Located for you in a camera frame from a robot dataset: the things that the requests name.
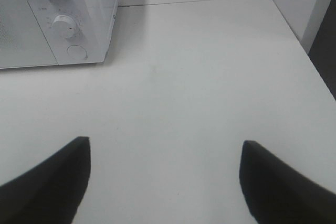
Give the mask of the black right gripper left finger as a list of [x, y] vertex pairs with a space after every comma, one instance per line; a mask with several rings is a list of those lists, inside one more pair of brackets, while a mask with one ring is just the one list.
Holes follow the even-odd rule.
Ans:
[[1, 223], [72, 223], [90, 172], [90, 141], [80, 136], [1, 185]]

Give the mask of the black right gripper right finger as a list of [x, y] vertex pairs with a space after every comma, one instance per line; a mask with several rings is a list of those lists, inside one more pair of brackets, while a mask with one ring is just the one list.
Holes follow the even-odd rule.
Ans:
[[239, 183], [258, 223], [335, 223], [335, 193], [318, 185], [256, 141], [244, 141]]

